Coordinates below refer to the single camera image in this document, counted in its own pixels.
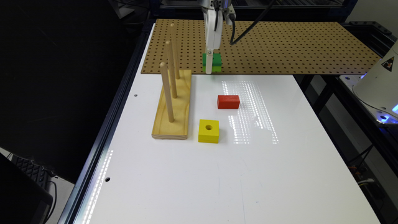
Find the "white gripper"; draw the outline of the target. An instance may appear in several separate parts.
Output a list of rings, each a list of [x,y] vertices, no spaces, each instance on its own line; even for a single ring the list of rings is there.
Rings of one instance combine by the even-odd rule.
[[[202,12],[205,21],[206,74],[212,73],[213,51],[219,49],[223,30],[223,21],[233,25],[236,13],[231,0],[202,0]]]

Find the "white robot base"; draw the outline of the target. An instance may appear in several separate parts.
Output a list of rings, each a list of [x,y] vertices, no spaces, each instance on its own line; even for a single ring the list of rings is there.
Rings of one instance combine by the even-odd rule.
[[[364,75],[340,80],[380,124],[397,124],[397,44]]]

